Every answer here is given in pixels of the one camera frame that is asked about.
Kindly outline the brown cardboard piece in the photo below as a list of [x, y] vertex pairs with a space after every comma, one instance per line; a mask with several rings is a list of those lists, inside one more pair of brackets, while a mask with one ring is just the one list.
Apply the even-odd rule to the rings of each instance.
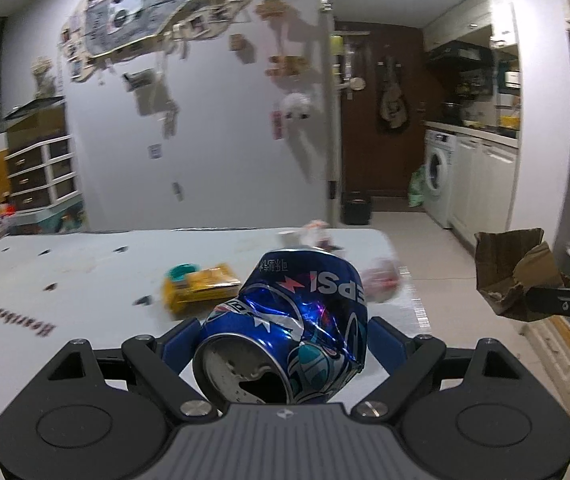
[[518, 322], [546, 318], [526, 303], [526, 292], [535, 286], [570, 286], [559, 271], [541, 228], [503, 233], [478, 232], [475, 265], [476, 289], [493, 312]]

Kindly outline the crushed blue Pepsi can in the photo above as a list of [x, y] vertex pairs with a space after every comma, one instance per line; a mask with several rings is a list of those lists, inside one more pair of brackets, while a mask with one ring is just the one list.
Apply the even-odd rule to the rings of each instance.
[[324, 403], [362, 372], [367, 321], [349, 261], [311, 247], [273, 250], [202, 324], [194, 377], [218, 408]]

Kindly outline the white red plastic bag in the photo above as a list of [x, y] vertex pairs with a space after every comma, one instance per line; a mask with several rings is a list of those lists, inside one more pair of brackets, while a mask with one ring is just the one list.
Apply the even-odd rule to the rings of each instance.
[[365, 299], [369, 304], [385, 304], [401, 292], [408, 271], [396, 259], [379, 258], [362, 274]]

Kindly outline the yellow snack box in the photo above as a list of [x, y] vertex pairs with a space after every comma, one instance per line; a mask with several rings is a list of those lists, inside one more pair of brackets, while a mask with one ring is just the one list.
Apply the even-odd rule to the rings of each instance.
[[166, 276], [162, 284], [164, 306], [174, 315], [180, 315], [191, 307], [200, 304], [219, 304], [234, 298], [242, 282], [226, 263], [210, 268], [199, 268], [188, 274], [183, 283], [174, 285]]

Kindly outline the teal round lid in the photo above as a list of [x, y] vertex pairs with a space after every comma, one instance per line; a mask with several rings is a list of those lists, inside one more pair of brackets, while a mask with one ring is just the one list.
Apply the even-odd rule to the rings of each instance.
[[188, 274], [195, 273], [199, 270], [199, 266], [193, 263], [182, 263], [178, 266], [174, 266], [168, 272], [166, 272], [166, 279], [174, 284], [178, 285], [184, 282]]

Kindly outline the white crumpled wrapper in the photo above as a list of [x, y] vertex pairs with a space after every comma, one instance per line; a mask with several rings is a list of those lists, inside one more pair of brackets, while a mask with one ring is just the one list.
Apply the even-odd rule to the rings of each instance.
[[343, 251], [330, 236], [329, 224], [323, 220], [312, 220], [301, 228], [280, 231], [278, 239], [283, 248], [309, 247], [331, 254]]

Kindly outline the black floor bin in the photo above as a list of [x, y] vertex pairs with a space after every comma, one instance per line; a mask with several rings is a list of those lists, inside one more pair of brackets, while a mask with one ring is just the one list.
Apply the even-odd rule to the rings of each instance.
[[365, 192], [344, 192], [341, 197], [341, 222], [347, 226], [367, 226], [372, 218], [372, 200]]

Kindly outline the green plastic bag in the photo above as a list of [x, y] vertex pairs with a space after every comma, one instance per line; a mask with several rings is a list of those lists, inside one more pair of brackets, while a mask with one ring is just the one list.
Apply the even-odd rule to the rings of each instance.
[[408, 185], [407, 201], [408, 206], [417, 208], [424, 203], [424, 187], [425, 187], [425, 166], [422, 165], [416, 169], [412, 175], [410, 184]]

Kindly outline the white kitchen cabinets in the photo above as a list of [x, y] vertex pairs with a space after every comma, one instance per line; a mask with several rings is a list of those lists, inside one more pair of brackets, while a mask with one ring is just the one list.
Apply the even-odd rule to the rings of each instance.
[[517, 162], [517, 149], [510, 145], [457, 137], [450, 223], [471, 250], [476, 248], [477, 233], [507, 230]]

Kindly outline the white washing machine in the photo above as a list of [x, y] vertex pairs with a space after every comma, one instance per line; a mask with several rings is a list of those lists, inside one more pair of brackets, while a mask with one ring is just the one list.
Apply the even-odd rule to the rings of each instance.
[[424, 208], [434, 222], [449, 230], [456, 135], [427, 129], [425, 148]]

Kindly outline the white drawer cabinet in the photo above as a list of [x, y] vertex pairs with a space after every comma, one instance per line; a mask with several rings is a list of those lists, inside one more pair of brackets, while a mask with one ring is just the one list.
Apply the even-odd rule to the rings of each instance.
[[80, 195], [70, 136], [33, 143], [5, 157], [9, 200], [18, 211], [62, 205]]

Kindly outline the hanging brown bag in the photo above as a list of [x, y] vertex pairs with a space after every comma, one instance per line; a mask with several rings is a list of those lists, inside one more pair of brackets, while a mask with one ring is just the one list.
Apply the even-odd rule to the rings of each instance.
[[395, 58], [386, 55], [379, 63], [382, 76], [379, 86], [378, 114], [390, 132], [403, 131], [410, 118], [404, 92], [400, 85], [398, 63]]

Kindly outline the glass fish tank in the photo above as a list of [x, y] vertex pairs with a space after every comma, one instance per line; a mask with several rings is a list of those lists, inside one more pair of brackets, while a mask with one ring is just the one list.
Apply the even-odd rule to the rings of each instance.
[[34, 99], [10, 112], [5, 117], [5, 127], [10, 152], [65, 136], [66, 101], [63, 96]]

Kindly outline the white plush wall toy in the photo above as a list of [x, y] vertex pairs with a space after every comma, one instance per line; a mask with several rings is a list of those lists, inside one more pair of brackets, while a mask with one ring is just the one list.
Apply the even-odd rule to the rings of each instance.
[[310, 97], [302, 92], [288, 93], [280, 102], [280, 111], [287, 120], [305, 120], [311, 116]]

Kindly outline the wall collage board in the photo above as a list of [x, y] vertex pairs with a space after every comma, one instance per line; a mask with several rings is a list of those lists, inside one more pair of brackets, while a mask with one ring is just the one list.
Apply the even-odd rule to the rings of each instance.
[[59, 49], [80, 82], [110, 64], [152, 50], [211, 39], [251, 0], [81, 0], [62, 26]]

